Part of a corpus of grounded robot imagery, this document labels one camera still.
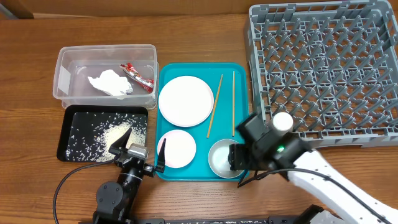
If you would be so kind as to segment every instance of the gray plastic crate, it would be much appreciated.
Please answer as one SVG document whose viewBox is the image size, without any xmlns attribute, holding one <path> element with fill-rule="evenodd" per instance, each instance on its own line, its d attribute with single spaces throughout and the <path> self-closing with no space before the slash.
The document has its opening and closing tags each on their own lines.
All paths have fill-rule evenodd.
<svg viewBox="0 0 398 224">
<path fill-rule="evenodd" d="M 397 27 L 383 0 L 252 6 L 253 110 L 289 112 L 314 147 L 398 145 Z"/>
</svg>

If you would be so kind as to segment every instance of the white round knob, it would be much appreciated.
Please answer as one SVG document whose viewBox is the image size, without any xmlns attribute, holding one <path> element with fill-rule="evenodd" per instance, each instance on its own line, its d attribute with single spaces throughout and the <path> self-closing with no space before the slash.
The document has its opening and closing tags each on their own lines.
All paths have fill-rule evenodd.
<svg viewBox="0 0 398 224">
<path fill-rule="evenodd" d="M 272 118 L 271 125 L 282 136 L 293 130 L 293 117 L 286 112 L 277 113 Z"/>
</svg>

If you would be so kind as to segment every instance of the pair of chopsticks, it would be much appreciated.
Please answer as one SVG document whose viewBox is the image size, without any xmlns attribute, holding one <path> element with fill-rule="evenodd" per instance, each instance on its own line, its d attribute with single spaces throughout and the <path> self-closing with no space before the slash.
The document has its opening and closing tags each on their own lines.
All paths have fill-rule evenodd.
<svg viewBox="0 0 398 224">
<path fill-rule="evenodd" d="M 207 138 L 210 137 L 211 126 L 213 125 L 214 113 L 216 112 L 218 95 L 220 94 L 221 83 L 223 82 L 223 75 L 221 74 L 220 84 L 218 84 L 218 90 L 216 95 L 216 101 L 214 103 L 213 112 L 211 113 L 209 130 L 207 131 Z M 232 136 L 235 136 L 235 71 L 232 79 Z"/>
</svg>

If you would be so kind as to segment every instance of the silver bowl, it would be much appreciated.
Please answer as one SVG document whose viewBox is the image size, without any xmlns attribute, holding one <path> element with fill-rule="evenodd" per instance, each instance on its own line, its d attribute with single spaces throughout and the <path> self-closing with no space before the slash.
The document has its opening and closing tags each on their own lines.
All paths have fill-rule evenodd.
<svg viewBox="0 0 398 224">
<path fill-rule="evenodd" d="M 208 162 L 211 170 L 219 177 L 231 179 L 243 173 L 243 170 L 231 170 L 229 168 L 228 154 L 229 145 L 237 144 L 237 141 L 223 139 L 214 143 L 211 147 Z"/>
</svg>

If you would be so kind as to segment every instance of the cable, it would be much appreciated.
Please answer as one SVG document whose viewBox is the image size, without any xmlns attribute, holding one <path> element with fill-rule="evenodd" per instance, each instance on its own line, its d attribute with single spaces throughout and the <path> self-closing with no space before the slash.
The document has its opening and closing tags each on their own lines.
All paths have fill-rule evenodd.
<svg viewBox="0 0 398 224">
<path fill-rule="evenodd" d="M 317 175 L 319 177 L 324 178 L 324 180 L 328 180 L 328 181 L 334 183 L 337 187 L 339 187 L 341 190 L 343 190 L 349 196 L 351 196 L 355 201 L 357 201 L 359 204 L 361 204 L 372 215 L 374 215 L 375 217 L 380 219 L 380 221 L 384 222 L 385 224 L 391 224 L 391 222 L 389 222 L 385 217 L 383 217 L 382 215 L 378 214 L 375 210 L 373 210 L 371 207 L 369 207 L 369 205 L 366 205 L 361 199 L 359 199 L 354 193 L 349 191 L 345 186 L 341 185 L 339 182 L 333 180 L 331 177 L 329 177 L 329 176 L 327 176 L 325 174 L 321 174 L 319 172 L 315 172 L 315 171 L 312 171 L 312 170 L 300 169 L 300 168 L 271 170 L 271 171 L 263 172 L 263 173 L 261 173 L 259 175 L 255 175 L 254 177 L 251 177 L 250 179 L 245 180 L 243 183 L 238 184 L 238 188 L 242 187 L 242 186 L 244 186 L 244 185 L 246 185 L 246 184 L 248 184 L 250 182 L 252 182 L 253 180 L 261 180 L 261 179 L 265 178 L 266 176 L 268 176 L 270 174 L 278 174 L 280 172 L 289 172 L 289 171 L 305 172 L 305 173 L 308 173 L 308 174 Z"/>
<path fill-rule="evenodd" d="M 97 163 L 94 163 L 94 164 L 90 164 L 90 165 L 86 165 L 86 166 L 82 166 L 82 167 L 76 168 L 76 169 L 70 171 L 69 174 L 67 174 L 67 175 L 61 180 L 61 182 L 58 184 L 57 189 L 55 190 L 54 199 L 53 199 L 53 201 L 52 201 L 52 214 L 53 214 L 53 216 L 54 216 L 55 224 L 59 224 L 59 222 L 58 222 L 58 217 L 57 217 L 57 209 L 56 209 L 57 196 L 58 196 L 58 193 L 59 193 L 59 191 L 60 191 L 60 189 L 61 189 L 62 184 L 68 179 L 68 177 L 70 177 L 72 174 L 74 174 L 74 173 L 76 173 L 76 172 L 78 172 L 78 171 L 80 171 L 80 170 L 82 170 L 82 169 L 86 169 L 86 168 L 90 168 L 90 167 L 95 167 L 95 166 L 100 166 L 100 165 L 106 165 L 106 164 L 113 163 L 114 161 L 116 161 L 117 159 L 119 159 L 119 157 L 120 157 L 120 156 L 117 155 L 117 156 L 114 157 L 114 159 L 112 159 L 112 160 L 110 160 L 110 161 L 106 161 L 106 162 L 97 162 Z"/>
</svg>

